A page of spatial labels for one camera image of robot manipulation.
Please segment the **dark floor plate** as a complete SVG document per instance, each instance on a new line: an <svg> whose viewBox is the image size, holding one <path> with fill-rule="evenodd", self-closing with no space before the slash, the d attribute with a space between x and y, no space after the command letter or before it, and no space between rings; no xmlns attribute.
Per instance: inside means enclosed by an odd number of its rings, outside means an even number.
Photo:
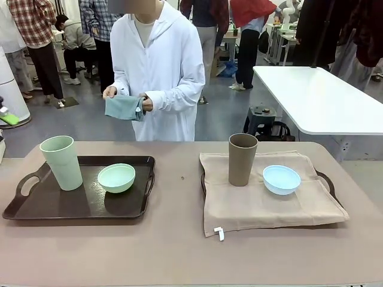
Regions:
<svg viewBox="0 0 383 287"><path fill-rule="evenodd" d="M53 106L57 109L69 108L76 105L79 105L79 103L73 97L67 97L62 99L61 101L58 101L57 99L53 101Z"/></svg>

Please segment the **tall light green cup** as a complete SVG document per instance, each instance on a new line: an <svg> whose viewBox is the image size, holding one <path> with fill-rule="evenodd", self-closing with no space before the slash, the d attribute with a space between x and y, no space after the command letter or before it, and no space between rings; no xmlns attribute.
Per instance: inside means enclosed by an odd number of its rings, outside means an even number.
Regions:
<svg viewBox="0 0 383 287"><path fill-rule="evenodd" d="M72 137L55 136L46 139L39 145L39 149L62 190L72 191L83 184Z"/></svg>

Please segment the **white side table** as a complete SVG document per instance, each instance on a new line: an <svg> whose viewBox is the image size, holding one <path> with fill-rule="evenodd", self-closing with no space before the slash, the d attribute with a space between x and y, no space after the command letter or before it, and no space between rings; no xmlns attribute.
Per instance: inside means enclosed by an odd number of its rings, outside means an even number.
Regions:
<svg viewBox="0 0 383 287"><path fill-rule="evenodd" d="M255 74L298 131L330 136L333 156L383 160L383 103L323 68L255 66Z"/></svg>

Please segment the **tall brown cup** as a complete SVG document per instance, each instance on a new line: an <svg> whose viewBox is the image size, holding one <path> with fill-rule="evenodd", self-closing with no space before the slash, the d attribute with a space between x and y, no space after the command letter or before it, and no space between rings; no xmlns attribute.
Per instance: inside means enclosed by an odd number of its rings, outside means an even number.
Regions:
<svg viewBox="0 0 383 287"><path fill-rule="evenodd" d="M247 133L237 133L229 138L229 182L236 187L248 184L258 140Z"/></svg>

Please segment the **dark brown handled tray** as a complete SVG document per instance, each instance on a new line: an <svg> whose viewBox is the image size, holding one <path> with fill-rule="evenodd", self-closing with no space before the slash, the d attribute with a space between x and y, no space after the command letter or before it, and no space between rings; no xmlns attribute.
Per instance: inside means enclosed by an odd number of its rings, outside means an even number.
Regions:
<svg viewBox="0 0 383 287"><path fill-rule="evenodd" d="M61 190L47 163L25 176L5 208L9 220L43 219L137 219L147 208L153 189L155 159L152 156L80 156L83 184L74 191ZM113 194L97 181L99 172L111 164L133 166L136 178L128 190Z"/></svg>
<svg viewBox="0 0 383 287"><path fill-rule="evenodd" d="M323 179L327 185L329 186L330 195L336 200L336 202L343 207L342 203L338 200L335 193L335 186L332 180L324 173L315 170L317 175ZM203 170L200 177L200 184L202 188L203 199L206 200L206 186L205 186L205 171ZM300 225L300 226L286 226L286 227L261 227L261 229L281 229L281 228L290 228L290 229L309 229L309 230L317 230L317 229L334 229L338 228L338 223L331 224L323 224L323 225Z"/></svg>

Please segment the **seated person grey hoodie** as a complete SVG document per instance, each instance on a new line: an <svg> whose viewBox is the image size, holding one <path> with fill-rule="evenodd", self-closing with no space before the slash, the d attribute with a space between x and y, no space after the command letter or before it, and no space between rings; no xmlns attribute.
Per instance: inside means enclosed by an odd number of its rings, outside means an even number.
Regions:
<svg viewBox="0 0 383 287"><path fill-rule="evenodd" d="M58 31L64 32L63 58L69 77L64 79L66 84L80 85L77 77L77 62L83 62L85 66L84 76L92 77L93 64L96 62L96 44L94 39L83 33L81 22L69 19L64 14L56 16L55 27Z"/></svg>

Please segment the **light green bowl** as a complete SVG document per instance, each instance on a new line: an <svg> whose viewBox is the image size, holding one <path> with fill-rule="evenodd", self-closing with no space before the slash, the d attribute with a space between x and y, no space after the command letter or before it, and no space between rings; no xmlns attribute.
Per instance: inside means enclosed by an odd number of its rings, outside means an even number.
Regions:
<svg viewBox="0 0 383 287"><path fill-rule="evenodd" d="M97 180L106 192L117 194L128 190L133 185L135 176L136 171L133 166L117 163L103 168Z"/></svg>

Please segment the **blue bag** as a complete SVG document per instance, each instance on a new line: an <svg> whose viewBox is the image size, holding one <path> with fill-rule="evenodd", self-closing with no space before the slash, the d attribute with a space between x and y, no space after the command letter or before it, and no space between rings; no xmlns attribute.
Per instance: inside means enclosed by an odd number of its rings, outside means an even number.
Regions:
<svg viewBox="0 0 383 287"><path fill-rule="evenodd" d="M219 73L219 77L233 78L237 71L237 65L234 62L225 62L224 69Z"/></svg>

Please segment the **person in red jacket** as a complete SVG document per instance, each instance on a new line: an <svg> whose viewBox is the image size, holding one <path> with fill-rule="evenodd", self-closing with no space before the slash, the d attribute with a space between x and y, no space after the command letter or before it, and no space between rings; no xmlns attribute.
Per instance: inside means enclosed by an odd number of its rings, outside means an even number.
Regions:
<svg viewBox="0 0 383 287"><path fill-rule="evenodd" d="M240 29L240 43L235 83L237 91L252 89L260 34L269 15L277 6L271 0L230 0L233 23Z"/></svg>

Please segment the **light blue bowl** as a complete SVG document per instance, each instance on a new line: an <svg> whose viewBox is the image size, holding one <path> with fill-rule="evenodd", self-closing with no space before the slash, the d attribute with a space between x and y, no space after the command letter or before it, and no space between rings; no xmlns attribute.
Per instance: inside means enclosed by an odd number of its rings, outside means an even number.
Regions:
<svg viewBox="0 0 383 287"><path fill-rule="evenodd" d="M271 165L263 169L263 183L273 194L287 196L294 193L301 184L299 174L282 165Z"/></svg>

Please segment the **person in blue plaid shirt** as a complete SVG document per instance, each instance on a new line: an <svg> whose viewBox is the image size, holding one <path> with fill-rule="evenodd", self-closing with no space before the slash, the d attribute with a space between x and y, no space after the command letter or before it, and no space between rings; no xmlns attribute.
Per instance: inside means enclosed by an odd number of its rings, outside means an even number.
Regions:
<svg viewBox="0 0 383 287"><path fill-rule="evenodd" d="M122 14L108 11L108 0L78 0L83 33L95 41L101 93L114 82L110 48L113 24Z"/></svg>

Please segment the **person dark top grey trousers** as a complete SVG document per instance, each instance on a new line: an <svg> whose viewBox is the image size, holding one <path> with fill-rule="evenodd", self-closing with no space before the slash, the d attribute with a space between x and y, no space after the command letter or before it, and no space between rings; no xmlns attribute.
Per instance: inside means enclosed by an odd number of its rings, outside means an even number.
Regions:
<svg viewBox="0 0 383 287"><path fill-rule="evenodd" d="M205 85L211 77L217 48L229 28L228 0L181 0L180 11L197 28L203 52Z"/></svg>

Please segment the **dark plastic stool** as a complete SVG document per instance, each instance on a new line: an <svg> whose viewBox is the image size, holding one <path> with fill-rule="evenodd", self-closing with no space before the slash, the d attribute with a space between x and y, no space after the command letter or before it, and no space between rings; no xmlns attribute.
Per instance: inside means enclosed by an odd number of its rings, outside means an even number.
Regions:
<svg viewBox="0 0 383 287"><path fill-rule="evenodd" d="M276 118L276 110L267 106L250 106L243 128L243 133L253 136L271 135Z"/></svg>

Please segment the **black bag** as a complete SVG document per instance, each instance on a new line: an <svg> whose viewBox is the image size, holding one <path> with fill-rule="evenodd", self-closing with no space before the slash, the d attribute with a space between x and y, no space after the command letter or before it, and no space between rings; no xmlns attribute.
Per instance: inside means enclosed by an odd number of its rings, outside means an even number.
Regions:
<svg viewBox="0 0 383 287"><path fill-rule="evenodd" d="M274 121L272 125L258 127L256 138L260 142L295 142L290 128L283 122Z"/></svg>

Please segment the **person in white hoodie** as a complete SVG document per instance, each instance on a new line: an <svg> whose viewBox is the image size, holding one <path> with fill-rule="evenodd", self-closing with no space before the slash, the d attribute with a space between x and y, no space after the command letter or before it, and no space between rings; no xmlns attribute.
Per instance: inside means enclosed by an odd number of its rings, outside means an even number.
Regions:
<svg viewBox="0 0 383 287"><path fill-rule="evenodd" d="M133 0L111 29L113 71L124 71L133 97L170 90L182 78L205 80L196 27L165 0ZM137 141L193 141L197 105L146 112L132 123Z"/></svg>

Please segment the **person's right forearm white sleeve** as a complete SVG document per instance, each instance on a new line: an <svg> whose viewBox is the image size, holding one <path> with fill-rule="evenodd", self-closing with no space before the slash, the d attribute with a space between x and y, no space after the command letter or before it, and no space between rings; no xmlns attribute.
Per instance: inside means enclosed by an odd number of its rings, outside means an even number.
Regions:
<svg viewBox="0 0 383 287"><path fill-rule="evenodd" d="M117 94L122 96L132 96L130 84L124 71L114 72L114 82L112 86L116 88Z"/></svg>

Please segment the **teal green cloth mat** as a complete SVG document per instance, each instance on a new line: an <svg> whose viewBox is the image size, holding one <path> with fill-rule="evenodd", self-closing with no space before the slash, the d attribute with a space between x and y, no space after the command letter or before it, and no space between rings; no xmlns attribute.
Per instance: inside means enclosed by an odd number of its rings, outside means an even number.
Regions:
<svg viewBox="0 0 383 287"><path fill-rule="evenodd" d="M143 121L145 112L142 108L143 97L117 94L105 99L105 115L119 120Z"/></svg>

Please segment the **beige cloth mat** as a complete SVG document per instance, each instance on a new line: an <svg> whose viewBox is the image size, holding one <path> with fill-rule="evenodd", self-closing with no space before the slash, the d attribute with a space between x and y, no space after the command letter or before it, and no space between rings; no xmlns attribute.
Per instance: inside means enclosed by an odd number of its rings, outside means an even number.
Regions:
<svg viewBox="0 0 383 287"><path fill-rule="evenodd" d="M309 157L297 151L256 154L249 182L244 187L229 183L229 156L201 153L205 172L204 234L214 236L215 228L240 231L256 228L305 227L349 220L349 215L330 194ZM263 170L280 164L301 178L297 190L280 196L263 182Z"/></svg>

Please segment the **white cylindrical air purifier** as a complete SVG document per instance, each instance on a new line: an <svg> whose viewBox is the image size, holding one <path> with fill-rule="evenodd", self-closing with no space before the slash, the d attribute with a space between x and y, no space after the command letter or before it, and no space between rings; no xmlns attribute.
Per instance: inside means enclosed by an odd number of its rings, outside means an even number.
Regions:
<svg viewBox="0 0 383 287"><path fill-rule="evenodd" d="M12 114L19 118L16 126L21 126L31 120L31 114L24 101L21 91L5 56L4 49L0 46L0 96L4 98L3 104Z"/></svg>

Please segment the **person's left forearm white sleeve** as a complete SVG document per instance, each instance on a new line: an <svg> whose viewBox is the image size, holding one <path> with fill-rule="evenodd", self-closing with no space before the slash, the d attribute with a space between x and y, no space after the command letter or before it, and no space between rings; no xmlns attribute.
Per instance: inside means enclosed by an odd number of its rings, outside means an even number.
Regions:
<svg viewBox="0 0 383 287"><path fill-rule="evenodd" d="M204 78L198 81L182 78L170 90L147 91L146 95L151 100L154 111L181 112L197 105L204 85Z"/></svg>

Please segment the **person in red plaid shirt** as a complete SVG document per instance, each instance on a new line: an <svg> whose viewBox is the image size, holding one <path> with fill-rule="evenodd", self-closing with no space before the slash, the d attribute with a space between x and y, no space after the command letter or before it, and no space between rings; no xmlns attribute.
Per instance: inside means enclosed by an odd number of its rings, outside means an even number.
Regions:
<svg viewBox="0 0 383 287"><path fill-rule="evenodd" d="M56 22L54 5L50 0L7 0L14 19L35 66L45 103L54 96L60 108L65 106L54 52L51 27Z"/></svg>

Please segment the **person's left hand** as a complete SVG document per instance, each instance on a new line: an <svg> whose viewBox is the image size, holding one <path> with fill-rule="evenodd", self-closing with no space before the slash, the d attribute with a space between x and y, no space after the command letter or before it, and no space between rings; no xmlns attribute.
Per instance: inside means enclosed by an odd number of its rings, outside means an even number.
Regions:
<svg viewBox="0 0 383 287"><path fill-rule="evenodd" d="M142 102L143 112L151 112L153 110L153 101L147 96L146 93L141 93L139 96L144 99Z"/></svg>

